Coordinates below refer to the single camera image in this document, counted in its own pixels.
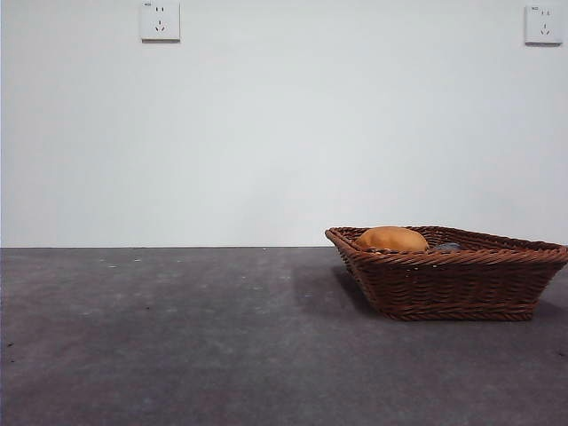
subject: outlet faceplate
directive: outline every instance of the outlet faceplate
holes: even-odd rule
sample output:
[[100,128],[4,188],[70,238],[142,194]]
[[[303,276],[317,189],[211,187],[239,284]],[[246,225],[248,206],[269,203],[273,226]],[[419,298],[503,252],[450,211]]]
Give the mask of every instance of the outlet faceplate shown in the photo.
[[145,2],[139,17],[143,41],[179,41],[179,2]]
[[562,8],[557,4],[525,7],[526,44],[562,44]]

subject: white wall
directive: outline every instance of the white wall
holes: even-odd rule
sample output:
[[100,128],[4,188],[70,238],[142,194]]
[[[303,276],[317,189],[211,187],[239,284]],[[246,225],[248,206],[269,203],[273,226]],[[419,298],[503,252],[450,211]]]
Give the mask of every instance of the white wall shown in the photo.
[[524,2],[185,0],[180,44],[140,3],[3,1],[5,246],[568,243],[568,51]]

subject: gray carpet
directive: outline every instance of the gray carpet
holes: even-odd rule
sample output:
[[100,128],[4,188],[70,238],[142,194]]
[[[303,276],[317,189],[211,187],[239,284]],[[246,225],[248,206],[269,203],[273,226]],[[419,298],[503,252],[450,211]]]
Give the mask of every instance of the gray carpet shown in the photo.
[[2,424],[568,424],[568,270],[533,321],[378,316],[333,248],[5,249]]

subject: wicker basket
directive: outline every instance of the wicker basket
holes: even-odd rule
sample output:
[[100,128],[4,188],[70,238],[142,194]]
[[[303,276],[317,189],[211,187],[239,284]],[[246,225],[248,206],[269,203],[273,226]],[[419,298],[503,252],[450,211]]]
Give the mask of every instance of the wicker basket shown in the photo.
[[438,226],[412,227],[431,247],[462,250],[397,253],[363,250],[368,228],[331,228],[347,270],[368,302],[397,320],[530,320],[542,290],[568,263],[568,249]]

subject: basket rim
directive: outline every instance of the basket rim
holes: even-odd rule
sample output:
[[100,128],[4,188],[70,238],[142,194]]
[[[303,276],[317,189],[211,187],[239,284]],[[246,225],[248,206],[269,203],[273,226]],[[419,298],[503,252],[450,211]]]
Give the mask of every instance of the basket rim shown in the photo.
[[340,249],[345,249],[352,254],[357,254],[359,258],[375,261],[391,261],[398,262],[420,262],[422,264],[437,264],[442,261],[444,264],[450,263],[484,263],[494,264],[501,262],[550,262],[550,263],[568,263],[568,248],[566,246],[545,242],[545,241],[529,241],[519,240],[490,233],[476,233],[459,228],[446,226],[404,226],[407,228],[430,228],[444,231],[459,231],[475,234],[479,237],[491,238],[500,241],[510,241],[516,244],[532,243],[547,244],[555,246],[552,248],[534,249],[534,248],[483,248],[480,250],[458,250],[458,251],[418,251],[418,252],[388,252],[388,251],[366,251],[348,240],[343,233],[348,230],[366,230],[370,227],[356,226],[337,226],[326,230],[326,236]]

